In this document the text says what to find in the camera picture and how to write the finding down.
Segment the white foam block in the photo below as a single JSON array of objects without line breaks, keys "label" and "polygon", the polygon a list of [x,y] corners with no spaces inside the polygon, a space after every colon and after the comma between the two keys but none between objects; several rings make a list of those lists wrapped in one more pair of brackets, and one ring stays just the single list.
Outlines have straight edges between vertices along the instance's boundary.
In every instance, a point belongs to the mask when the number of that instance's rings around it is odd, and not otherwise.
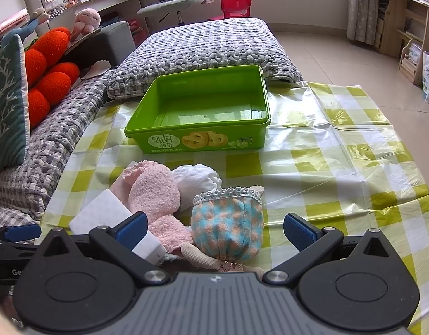
[{"label": "white foam block", "polygon": [[[129,209],[115,194],[106,189],[70,221],[69,227],[74,235],[86,235],[98,225],[115,227],[130,215]],[[149,231],[143,233],[141,229],[140,234],[141,238],[137,240],[136,245],[134,247],[130,245],[132,252],[153,265],[157,264],[165,256],[165,248]]]}]

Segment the pink fluffy sock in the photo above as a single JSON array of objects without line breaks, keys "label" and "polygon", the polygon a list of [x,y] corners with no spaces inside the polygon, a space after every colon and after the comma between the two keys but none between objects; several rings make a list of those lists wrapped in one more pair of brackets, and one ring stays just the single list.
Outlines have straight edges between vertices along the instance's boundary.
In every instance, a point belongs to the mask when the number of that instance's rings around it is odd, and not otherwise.
[{"label": "pink fluffy sock", "polygon": [[174,216],[180,209],[180,192],[168,167],[143,160],[126,168],[121,178],[129,188],[130,212],[146,214],[149,231],[168,253],[192,243],[190,229]]}]

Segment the rag doll with patterned cap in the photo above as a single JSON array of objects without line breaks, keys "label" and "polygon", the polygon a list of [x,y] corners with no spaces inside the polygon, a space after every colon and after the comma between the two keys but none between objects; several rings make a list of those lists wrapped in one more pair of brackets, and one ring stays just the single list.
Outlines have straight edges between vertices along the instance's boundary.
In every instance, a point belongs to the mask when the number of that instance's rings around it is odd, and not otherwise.
[{"label": "rag doll with patterned cap", "polygon": [[253,272],[245,262],[258,255],[264,230],[261,197],[264,188],[222,188],[193,198],[192,243],[183,243],[183,257],[195,267],[216,272]]}]

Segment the white sock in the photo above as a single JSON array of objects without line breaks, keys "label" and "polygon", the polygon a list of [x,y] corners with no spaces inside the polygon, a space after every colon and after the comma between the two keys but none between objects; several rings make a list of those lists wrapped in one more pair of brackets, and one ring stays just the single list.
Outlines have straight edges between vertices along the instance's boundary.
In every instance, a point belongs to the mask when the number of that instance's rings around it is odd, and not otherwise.
[{"label": "white sock", "polygon": [[192,207],[193,198],[206,191],[221,189],[222,180],[211,167],[182,165],[171,171],[180,192],[180,211]]}]

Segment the pink white sponge block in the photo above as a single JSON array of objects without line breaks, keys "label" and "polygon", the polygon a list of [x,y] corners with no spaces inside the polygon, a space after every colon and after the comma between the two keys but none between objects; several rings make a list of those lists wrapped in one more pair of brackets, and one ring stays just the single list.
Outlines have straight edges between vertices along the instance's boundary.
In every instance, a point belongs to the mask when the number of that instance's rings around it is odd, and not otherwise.
[{"label": "pink white sponge block", "polygon": [[123,169],[119,177],[110,186],[110,191],[121,201],[126,208],[129,207],[128,198],[132,185],[137,179],[137,162],[132,161]]}]

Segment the grey checkered sofa cover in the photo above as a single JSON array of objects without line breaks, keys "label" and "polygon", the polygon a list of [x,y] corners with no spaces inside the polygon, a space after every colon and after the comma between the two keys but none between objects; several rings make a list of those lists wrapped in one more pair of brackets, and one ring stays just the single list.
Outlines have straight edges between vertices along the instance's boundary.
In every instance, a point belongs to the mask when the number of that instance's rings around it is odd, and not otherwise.
[{"label": "grey checkered sofa cover", "polygon": [[0,173],[0,227],[41,221],[69,157],[107,99],[114,71],[72,89],[32,131],[24,162]]}]

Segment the green checkered plastic sheet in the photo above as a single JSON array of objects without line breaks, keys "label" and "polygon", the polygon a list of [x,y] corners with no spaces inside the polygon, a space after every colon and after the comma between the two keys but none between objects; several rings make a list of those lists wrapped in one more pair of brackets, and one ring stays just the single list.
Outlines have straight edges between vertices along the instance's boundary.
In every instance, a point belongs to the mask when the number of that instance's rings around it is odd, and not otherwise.
[{"label": "green checkered plastic sheet", "polygon": [[226,187],[264,187],[264,243],[254,264],[295,254],[283,235],[294,212],[347,235],[380,228],[406,264],[421,299],[410,329],[429,333],[429,189],[378,106],[356,86],[269,87],[271,124],[260,150],[157,154],[175,168],[201,163]]}]

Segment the teal tree pattern pillow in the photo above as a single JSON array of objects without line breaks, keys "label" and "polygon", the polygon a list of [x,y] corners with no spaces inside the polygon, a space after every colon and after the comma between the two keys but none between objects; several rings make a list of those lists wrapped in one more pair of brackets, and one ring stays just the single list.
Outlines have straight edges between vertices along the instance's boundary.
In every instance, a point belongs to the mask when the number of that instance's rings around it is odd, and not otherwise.
[{"label": "teal tree pattern pillow", "polygon": [[30,136],[24,46],[18,35],[0,48],[0,172],[19,166]]}]

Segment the green plastic biscuit box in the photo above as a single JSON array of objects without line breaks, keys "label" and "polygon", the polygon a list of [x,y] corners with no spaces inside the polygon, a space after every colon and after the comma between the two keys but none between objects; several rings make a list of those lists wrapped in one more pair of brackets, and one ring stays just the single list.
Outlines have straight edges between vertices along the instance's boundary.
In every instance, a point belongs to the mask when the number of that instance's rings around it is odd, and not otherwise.
[{"label": "green plastic biscuit box", "polygon": [[256,65],[163,75],[124,128],[145,154],[259,149],[271,123]]}]

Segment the grey quilted cushion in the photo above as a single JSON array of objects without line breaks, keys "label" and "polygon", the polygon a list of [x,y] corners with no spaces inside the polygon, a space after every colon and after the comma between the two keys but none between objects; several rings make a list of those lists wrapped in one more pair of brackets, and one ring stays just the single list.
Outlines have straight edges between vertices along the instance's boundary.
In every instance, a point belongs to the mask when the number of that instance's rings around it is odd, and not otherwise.
[{"label": "grey quilted cushion", "polygon": [[240,65],[259,66],[266,80],[303,81],[266,22],[241,17],[152,34],[114,71],[107,94],[112,100],[142,97],[162,75]]}]

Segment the blue plush toy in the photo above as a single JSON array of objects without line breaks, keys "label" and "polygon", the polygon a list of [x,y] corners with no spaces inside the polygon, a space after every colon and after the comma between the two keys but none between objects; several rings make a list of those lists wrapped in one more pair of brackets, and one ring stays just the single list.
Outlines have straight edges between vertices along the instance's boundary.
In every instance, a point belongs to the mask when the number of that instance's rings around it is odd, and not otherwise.
[{"label": "blue plush toy", "polygon": [[31,15],[27,24],[22,27],[11,30],[1,40],[1,47],[6,46],[14,35],[18,35],[21,41],[24,41],[40,24],[47,22],[49,15],[45,8],[37,8]]}]

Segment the pink plush toy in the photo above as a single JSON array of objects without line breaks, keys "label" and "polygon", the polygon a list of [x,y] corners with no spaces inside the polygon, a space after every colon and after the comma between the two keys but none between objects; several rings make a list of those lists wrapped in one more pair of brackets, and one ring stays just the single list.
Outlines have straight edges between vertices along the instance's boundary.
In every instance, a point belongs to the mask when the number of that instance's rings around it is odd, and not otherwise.
[{"label": "pink plush toy", "polygon": [[75,16],[73,30],[71,32],[71,42],[74,42],[80,35],[85,36],[98,29],[101,23],[101,16],[97,10],[86,8]]}]

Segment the beige curtain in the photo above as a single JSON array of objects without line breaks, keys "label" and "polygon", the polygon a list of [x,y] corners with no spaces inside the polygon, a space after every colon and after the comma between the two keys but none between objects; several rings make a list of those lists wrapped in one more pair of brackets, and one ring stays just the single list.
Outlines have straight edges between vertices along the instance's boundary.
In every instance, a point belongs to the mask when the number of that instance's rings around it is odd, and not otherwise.
[{"label": "beige curtain", "polygon": [[347,37],[372,46],[376,36],[379,0],[349,0]]}]

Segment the wooden desk shelf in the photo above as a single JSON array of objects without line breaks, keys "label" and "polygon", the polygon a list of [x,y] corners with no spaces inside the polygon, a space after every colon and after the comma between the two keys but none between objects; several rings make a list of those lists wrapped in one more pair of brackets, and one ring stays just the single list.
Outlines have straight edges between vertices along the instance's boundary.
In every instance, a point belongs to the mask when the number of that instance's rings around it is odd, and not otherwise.
[{"label": "wooden desk shelf", "polygon": [[423,53],[429,52],[429,0],[379,0],[374,47],[397,58],[398,70],[421,85]]}]

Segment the red plastic chair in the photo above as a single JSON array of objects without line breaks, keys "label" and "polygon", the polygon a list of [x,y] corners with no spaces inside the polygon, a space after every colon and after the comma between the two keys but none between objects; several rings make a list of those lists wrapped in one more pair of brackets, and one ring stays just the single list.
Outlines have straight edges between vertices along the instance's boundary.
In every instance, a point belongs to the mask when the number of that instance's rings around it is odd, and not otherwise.
[{"label": "red plastic chair", "polygon": [[250,17],[251,6],[252,0],[221,0],[222,15],[209,18],[208,21]]}]

